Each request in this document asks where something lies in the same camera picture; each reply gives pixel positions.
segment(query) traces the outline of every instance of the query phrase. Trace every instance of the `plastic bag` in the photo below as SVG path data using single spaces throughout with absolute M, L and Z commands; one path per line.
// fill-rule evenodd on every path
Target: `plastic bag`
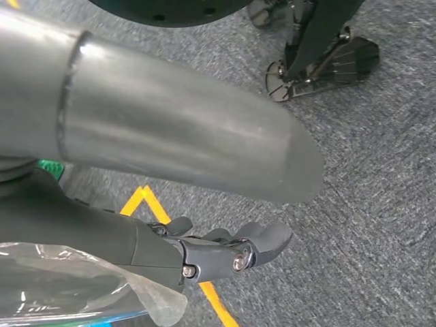
M 149 315 L 173 326 L 184 295 L 59 245 L 0 243 L 0 326 L 78 326 Z

